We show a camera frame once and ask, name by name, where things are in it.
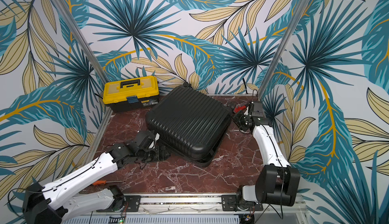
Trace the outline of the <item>black ribbed hard-shell suitcase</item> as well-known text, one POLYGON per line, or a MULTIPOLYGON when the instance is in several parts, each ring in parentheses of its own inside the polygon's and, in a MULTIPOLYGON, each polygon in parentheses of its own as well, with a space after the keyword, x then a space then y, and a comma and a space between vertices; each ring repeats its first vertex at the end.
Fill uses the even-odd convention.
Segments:
POLYGON ((233 116, 231 107, 184 83, 146 113, 158 143, 198 167, 209 166, 233 116))

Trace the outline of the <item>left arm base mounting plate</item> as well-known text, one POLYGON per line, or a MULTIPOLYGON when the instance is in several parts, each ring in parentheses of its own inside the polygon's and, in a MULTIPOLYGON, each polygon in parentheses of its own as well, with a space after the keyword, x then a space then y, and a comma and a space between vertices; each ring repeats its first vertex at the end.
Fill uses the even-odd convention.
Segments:
POLYGON ((140 195, 124 195, 114 200, 112 210, 114 212, 138 212, 140 195))

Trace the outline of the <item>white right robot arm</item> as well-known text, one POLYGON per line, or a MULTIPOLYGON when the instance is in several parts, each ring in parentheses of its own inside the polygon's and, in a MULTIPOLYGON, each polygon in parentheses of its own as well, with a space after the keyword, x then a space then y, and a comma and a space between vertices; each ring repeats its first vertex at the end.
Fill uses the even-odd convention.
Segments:
POLYGON ((300 173, 284 157, 267 119, 260 118, 254 113, 245 114, 240 111, 235 114, 233 121, 240 130, 253 135, 263 161, 263 169, 256 183, 238 188, 237 205, 240 208, 248 208, 255 203, 293 206, 299 187, 300 173))

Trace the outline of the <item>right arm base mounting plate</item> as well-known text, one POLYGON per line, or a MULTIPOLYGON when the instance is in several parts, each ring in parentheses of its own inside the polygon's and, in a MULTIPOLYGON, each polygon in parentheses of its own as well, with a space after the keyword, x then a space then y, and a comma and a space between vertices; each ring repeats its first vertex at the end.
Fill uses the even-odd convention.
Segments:
POLYGON ((221 204, 223 211, 262 211, 263 205, 257 202, 238 200, 236 195, 222 195, 221 204))

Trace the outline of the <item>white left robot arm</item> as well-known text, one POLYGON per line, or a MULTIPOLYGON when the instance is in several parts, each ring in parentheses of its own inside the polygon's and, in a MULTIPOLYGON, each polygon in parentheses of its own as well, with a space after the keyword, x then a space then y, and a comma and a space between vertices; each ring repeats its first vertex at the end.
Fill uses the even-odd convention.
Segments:
POLYGON ((53 182, 35 183, 25 190, 22 213, 28 224, 62 224, 98 210, 122 211, 126 199, 118 186, 80 194, 86 187, 127 164, 165 161, 170 153, 164 146, 138 147, 114 144, 108 151, 80 169, 53 182))

